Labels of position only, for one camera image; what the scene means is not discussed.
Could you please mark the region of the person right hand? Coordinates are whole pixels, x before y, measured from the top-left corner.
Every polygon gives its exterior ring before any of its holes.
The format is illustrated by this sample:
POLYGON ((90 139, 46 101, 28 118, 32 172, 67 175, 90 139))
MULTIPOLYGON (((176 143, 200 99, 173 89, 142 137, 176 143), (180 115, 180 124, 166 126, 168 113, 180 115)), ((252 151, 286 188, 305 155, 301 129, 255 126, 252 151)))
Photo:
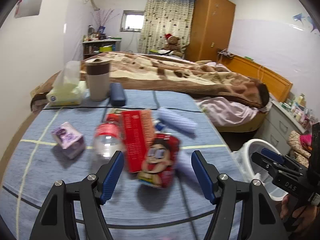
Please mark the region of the person right hand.
POLYGON ((292 213, 292 217, 299 218, 296 231, 289 235, 289 239, 319 239, 319 207, 300 207, 292 213))

